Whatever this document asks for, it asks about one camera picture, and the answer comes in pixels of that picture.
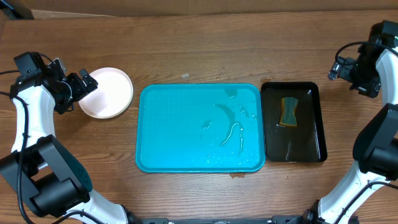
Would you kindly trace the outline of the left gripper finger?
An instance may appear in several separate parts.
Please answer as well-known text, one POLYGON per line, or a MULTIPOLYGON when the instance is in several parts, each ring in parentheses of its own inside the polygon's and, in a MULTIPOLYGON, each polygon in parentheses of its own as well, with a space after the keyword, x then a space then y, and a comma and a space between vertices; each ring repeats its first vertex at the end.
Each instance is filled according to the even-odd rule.
POLYGON ((87 72, 86 69, 81 69, 79 74, 83 81, 84 89, 87 93, 91 93, 97 89, 98 82, 87 72))
POLYGON ((70 87, 73 101, 80 101, 88 95, 85 83, 76 73, 70 74, 70 87))

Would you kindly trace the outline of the white plate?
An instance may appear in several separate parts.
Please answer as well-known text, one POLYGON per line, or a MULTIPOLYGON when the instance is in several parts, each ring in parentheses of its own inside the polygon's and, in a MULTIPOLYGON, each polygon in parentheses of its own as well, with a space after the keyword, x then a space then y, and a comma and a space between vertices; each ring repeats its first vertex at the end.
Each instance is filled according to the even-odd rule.
POLYGON ((97 89, 78 103, 88 115, 97 119, 119 116, 131 104, 134 87, 128 75, 112 67, 104 67, 90 73, 97 82, 97 89))

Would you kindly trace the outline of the green yellow sponge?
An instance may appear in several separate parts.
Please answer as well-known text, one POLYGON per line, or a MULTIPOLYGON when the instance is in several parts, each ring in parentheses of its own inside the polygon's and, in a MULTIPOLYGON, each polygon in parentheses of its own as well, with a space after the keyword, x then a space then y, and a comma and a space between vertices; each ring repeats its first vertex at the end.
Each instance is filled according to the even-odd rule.
POLYGON ((280 119, 279 126, 285 127, 296 127, 297 119, 296 119, 296 108, 298 105, 298 99, 294 97, 284 97, 281 99, 280 105, 280 119))

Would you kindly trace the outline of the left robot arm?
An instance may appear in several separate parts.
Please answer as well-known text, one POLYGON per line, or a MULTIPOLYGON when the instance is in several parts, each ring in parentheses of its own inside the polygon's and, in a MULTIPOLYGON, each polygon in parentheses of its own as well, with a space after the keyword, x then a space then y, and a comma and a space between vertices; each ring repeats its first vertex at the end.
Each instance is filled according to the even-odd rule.
POLYGON ((98 82, 82 69, 65 74, 59 59, 38 52, 14 57, 20 74, 6 96, 17 111, 16 139, 1 159, 1 175, 17 194, 20 213, 51 215, 61 223, 140 223, 126 207, 94 190, 83 165, 56 139, 53 114, 73 110, 73 104, 95 91, 98 82))

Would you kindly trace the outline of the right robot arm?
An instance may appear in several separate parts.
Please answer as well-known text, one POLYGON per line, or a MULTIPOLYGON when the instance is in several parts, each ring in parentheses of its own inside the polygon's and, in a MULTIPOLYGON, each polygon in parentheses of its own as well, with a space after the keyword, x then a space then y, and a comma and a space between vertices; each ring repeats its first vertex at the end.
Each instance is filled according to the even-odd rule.
POLYGON ((338 185, 292 223, 357 223, 354 212, 383 186, 397 180, 397 23, 374 24, 367 41, 357 42, 358 58, 335 55, 329 79, 342 78, 351 89, 374 98, 382 109, 358 134, 353 165, 338 185))

